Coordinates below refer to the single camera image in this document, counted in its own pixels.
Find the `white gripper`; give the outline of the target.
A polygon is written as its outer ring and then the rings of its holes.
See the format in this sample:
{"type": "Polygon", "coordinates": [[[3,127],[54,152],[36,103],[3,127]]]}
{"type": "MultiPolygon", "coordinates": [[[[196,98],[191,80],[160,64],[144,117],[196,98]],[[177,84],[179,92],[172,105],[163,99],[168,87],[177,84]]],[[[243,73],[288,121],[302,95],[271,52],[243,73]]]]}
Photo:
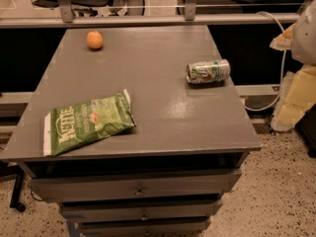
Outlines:
{"type": "Polygon", "coordinates": [[[287,72],[280,86],[271,127],[289,131],[316,104],[316,66],[312,66],[316,64],[316,8],[307,7],[296,24],[274,38],[270,47],[291,50],[293,59],[309,64],[296,73],[287,72]]]}

